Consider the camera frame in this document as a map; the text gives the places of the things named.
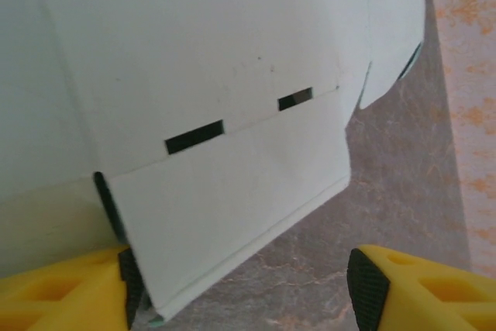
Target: foam board panel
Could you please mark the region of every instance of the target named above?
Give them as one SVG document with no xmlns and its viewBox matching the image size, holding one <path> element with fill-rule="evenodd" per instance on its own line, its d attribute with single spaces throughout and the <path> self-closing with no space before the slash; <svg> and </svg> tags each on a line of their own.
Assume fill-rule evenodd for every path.
<svg viewBox="0 0 496 331">
<path fill-rule="evenodd" d="M 346 187 L 344 128 L 394 84 L 424 15 L 423 0 L 39 3 L 168 319 Z"/>
<path fill-rule="evenodd" d="M 2 0 L 0 204 L 97 167 L 38 0 Z"/>
<path fill-rule="evenodd" d="M 259 236 L 349 177 L 334 91 L 113 178 L 111 188 L 153 303 L 170 317 L 193 299 L 179 294 L 213 271 L 226 274 L 237 251 L 255 253 Z"/>
</svg>

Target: yellow plastic block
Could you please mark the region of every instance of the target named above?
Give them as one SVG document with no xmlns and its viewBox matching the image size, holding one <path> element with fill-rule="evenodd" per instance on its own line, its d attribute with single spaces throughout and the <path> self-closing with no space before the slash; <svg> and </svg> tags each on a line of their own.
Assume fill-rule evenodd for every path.
<svg viewBox="0 0 496 331">
<path fill-rule="evenodd" d="M 124 331 L 126 283 L 103 250 L 0 280 L 0 331 Z"/>
<path fill-rule="evenodd" d="M 377 246 L 361 246 L 391 282 L 379 331 L 496 331 L 496 281 Z"/>
</svg>

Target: marble floor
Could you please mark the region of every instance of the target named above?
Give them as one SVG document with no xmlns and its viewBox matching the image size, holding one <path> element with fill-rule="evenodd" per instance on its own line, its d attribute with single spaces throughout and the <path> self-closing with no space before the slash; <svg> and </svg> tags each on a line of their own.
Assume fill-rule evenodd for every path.
<svg viewBox="0 0 496 331">
<path fill-rule="evenodd" d="M 350 186 L 160 330 L 356 330 L 350 251 L 374 243 L 468 269 L 470 255 L 432 0 L 409 75 L 356 111 Z M 150 314 L 134 329 L 144 331 Z"/>
</svg>

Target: white foam board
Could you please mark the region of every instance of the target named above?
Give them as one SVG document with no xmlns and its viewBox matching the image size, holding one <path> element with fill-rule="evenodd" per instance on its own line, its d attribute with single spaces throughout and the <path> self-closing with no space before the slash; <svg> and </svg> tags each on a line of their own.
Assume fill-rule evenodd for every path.
<svg viewBox="0 0 496 331">
<path fill-rule="evenodd" d="M 0 0 L 0 278 L 115 244 L 78 98 L 39 0 Z"/>
<path fill-rule="evenodd" d="M 424 14 L 422 0 L 36 1 L 88 164 L 168 319 L 346 187 L 344 128 L 394 84 Z M 279 111 L 306 88 L 312 99 Z M 167 152 L 220 120 L 222 135 Z"/>
</svg>

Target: white paper model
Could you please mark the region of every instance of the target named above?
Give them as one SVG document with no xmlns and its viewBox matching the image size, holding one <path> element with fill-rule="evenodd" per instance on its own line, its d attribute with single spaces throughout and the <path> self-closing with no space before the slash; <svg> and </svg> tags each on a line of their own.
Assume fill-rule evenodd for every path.
<svg viewBox="0 0 496 331">
<path fill-rule="evenodd" d="M 424 0 L 38 0 L 166 319 L 350 180 Z"/>
</svg>

